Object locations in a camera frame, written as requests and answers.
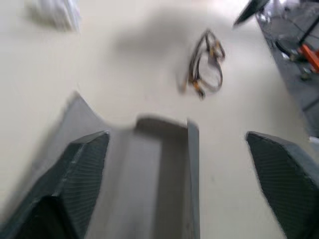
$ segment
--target white plastic bag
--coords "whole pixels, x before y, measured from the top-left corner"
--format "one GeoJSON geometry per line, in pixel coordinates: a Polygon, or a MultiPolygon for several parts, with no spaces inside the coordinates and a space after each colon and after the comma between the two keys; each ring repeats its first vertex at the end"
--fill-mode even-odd
{"type": "Polygon", "coordinates": [[[77,0],[36,0],[33,10],[59,29],[79,31],[77,0]]]}

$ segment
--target white floor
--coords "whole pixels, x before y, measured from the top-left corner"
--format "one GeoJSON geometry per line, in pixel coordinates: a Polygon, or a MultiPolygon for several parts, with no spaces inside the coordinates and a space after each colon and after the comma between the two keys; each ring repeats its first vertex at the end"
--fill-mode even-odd
{"type": "Polygon", "coordinates": [[[0,210],[78,91],[110,123],[154,113],[198,124],[202,239],[284,238],[244,137],[308,139],[255,20],[232,29],[246,1],[80,0],[79,34],[33,23],[20,0],[0,4],[0,210]],[[221,91],[201,102],[175,79],[207,27],[227,56],[221,91]]]}

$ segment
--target tangled cable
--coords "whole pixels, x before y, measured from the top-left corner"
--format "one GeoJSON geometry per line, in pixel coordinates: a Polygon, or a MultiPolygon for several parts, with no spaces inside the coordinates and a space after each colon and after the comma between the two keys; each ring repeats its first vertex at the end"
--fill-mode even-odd
{"type": "Polygon", "coordinates": [[[223,84],[223,73],[220,67],[220,62],[222,62],[224,59],[225,51],[221,46],[220,41],[209,29],[204,31],[200,40],[196,44],[194,52],[191,56],[188,68],[188,78],[182,86],[182,91],[185,92],[187,83],[189,85],[193,85],[201,99],[205,98],[205,92],[202,89],[202,87],[205,87],[212,92],[218,91],[223,84]],[[201,49],[204,40],[206,43],[206,48],[201,49]],[[217,86],[210,84],[207,81],[207,79],[202,78],[199,72],[200,62],[204,53],[208,53],[208,65],[216,69],[219,73],[219,80],[217,86]]]}

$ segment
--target black object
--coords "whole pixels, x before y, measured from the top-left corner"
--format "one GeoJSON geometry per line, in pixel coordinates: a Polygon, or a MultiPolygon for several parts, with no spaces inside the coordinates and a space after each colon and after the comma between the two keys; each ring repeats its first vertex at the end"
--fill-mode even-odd
{"type": "Polygon", "coordinates": [[[298,145],[249,132],[260,187],[288,239],[318,239],[319,167],[298,145]]]}
{"type": "Polygon", "coordinates": [[[68,145],[1,231],[6,239],[82,239],[99,195],[109,142],[106,132],[68,145]]]}
{"type": "Polygon", "coordinates": [[[268,2],[269,0],[251,0],[235,21],[234,26],[243,23],[254,14],[262,11],[268,2]]]}
{"type": "Polygon", "coordinates": [[[300,40],[297,37],[282,37],[276,40],[276,46],[280,51],[284,52],[289,57],[292,55],[298,55],[298,49],[301,47],[305,39],[311,34],[318,23],[319,15],[311,24],[309,29],[303,34],[300,40]]]}
{"type": "Polygon", "coordinates": [[[223,84],[223,73],[219,62],[225,59],[225,51],[220,41],[214,35],[211,30],[206,30],[201,35],[194,52],[191,56],[190,63],[188,66],[188,78],[184,82],[183,91],[186,90],[187,83],[193,85],[196,92],[201,99],[205,98],[205,92],[201,86],[206,87],[212,92],[218,91],[223,84]],[[206,43],[206,48],[201,49],[203,42],[206,43]],[[208,83],[207,79],[204,79],[199,72],[199,64],[204,53],[208,54],[208,65],[217,69],[219,73],[219,82],[217,87],[208,83]]]}

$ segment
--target orange object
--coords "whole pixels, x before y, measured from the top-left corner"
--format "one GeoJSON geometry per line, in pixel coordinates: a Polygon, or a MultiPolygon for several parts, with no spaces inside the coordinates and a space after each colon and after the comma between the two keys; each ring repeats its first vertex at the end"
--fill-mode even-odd
{"type": "Polygon", "coordinates": [[[309,47],[305,44],[303,44],[300,48],[303,55],[306,57],[306,59],[309,61],[309,63],[312,65],[314,70],[319,73],[319,50],[316,52],[313,52],[309,49],[309,47]]]}

